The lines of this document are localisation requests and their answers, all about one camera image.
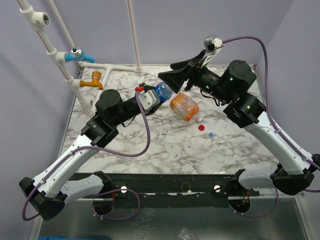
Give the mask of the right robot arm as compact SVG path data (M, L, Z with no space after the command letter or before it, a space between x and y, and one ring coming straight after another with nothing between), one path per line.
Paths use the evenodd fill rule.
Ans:
M294 196L307 189L319 166L320 156L303 150L294 141L287 143L288 135L277 124L271 123L266 106L248 92L257 76L244 60L233 60L222 76L210 71L203 63L205 51L182 62L170 65L171 70L158 77L175 93L193 86L225 105L224 113L238 127L256 137L278 160L271 168L241 169L230 183L230 191L241 196L253 188L273 188Z

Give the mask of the orange faucet valve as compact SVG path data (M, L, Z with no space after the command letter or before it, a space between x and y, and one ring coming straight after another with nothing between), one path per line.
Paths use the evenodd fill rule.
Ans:
M91 81L81 80L79 85L81 88L91 87L91 88L98 88L99 90L103 90L104 87L103 87L102 83L100 82L101 76L102 76L101 72L93 71L91 74Z

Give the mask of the orange plastic jar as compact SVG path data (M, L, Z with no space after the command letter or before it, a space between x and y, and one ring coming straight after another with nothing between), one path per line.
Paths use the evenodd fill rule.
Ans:
M171 100L170 108L185 122L190 122L199 112L198 104L182 92Z

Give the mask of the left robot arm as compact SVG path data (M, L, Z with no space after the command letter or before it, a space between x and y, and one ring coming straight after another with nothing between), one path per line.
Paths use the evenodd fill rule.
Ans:
M26 196L25 204L31 204L43 220L57 216L66 204L78 199L98 195L107 197L111 191L111 179L98 171L81 180L71 176L91 157L100 151L123 157L143 155L151 142L150 129L146 129L146 147L139 153L120 153L106 149L118 135L117 127L138 115L153 114L163 103L157 86L140 84L134 97L124 101L115 89L105 90L95 104L95 115L82 128L75 141L52 165L37 176L24 177L19 187Z

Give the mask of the blue faucet valve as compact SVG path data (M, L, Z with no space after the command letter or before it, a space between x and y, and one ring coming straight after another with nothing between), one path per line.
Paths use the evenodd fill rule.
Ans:
M66 62L77 61L95 63L95 59L92 56L86 55L79 46L73 46L70 53L64 55L64 59Z

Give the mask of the blue label water bottle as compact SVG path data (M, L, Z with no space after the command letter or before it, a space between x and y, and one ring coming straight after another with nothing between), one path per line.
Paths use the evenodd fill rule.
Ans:
M161 102L169 100L173 95L173 91L165 82L160 82L154 90Z

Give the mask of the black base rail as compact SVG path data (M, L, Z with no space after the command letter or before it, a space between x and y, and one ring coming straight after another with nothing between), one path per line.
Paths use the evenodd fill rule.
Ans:
M257 191L246 190L233 174L143 174L108 173L110 181L103 191L127 187L137 193L116 193L115 208L227 208L229 197L256 197Z

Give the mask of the red bottle cap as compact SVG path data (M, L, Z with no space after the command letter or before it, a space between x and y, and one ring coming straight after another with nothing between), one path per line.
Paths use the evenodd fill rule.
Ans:
M205 126L201 124L201 125L198 126L198 129L199 129L200 131L204 131L204 130L205 130Z

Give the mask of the white pvc pipe frame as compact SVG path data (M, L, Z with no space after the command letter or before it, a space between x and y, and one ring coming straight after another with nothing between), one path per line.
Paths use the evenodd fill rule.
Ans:
M65 64L69 62L65 61L65 54L70 53L70 51L69 52L58 51L52 44L47 33L45 32L45 27L48 27L50 24L50 18L48 14L45 12L35 11L34 8L29 4L27 0L18 0L17 3L19 5L19 11L23 14L26 21L29 23L29 25L32 27L35 33L37 33L38 37L43 43L46 49L47 55L50 57L54 65L62 73L64 80L72 89L82 109L84 109L89 115L95 111L94 105L98 101L103 90L105 89L107 81L112 71L128 71L128 72L134 72L134 73L140 73L142 71L137 34L136 34L133 4L131 0L127 1L127 7L128 7L129 20L130 20L130 28L131 28L132 37L133 37L136 66L107 64L107 63L102 64L102 63L96 63L96 62L89 63L86 61L69 61L69 62L76 62L77 64L79 64L81 68L96 68L96 69L105 70L105 73L101 75L101 79L100 79L100 82L103 85L103 90L98 90L98 93L95 98L85 97L80 91L80 89L82 88L80 87L80 81L82 80L74 78L70 74L70 72L67 70ZM57 9L56 4L54 3L53 0L49 0L48 4L51 7L59 25L61 26L62 31L65 34L71 48L73 46L76 46L75 42L72 40L72 37L63 21L62 16L60 15Z

